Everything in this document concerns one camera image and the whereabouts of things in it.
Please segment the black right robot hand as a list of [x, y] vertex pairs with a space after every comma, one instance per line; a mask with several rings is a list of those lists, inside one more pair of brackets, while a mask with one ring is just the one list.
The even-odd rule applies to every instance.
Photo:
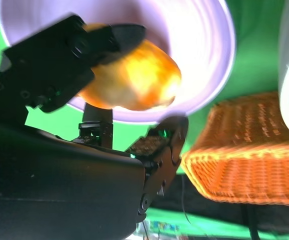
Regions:
[[169, 116], [126, 151], [113, 150], [110, 110], [86, 107], [79, 137], [27, 126], [28, 107], [63, 107], [121, 59], [146, 28], [91, 32], [70, 15], [6, 48], [0, 62], [0, 240], [121, 240], [145, 220], [181, 163], [188, 118]]

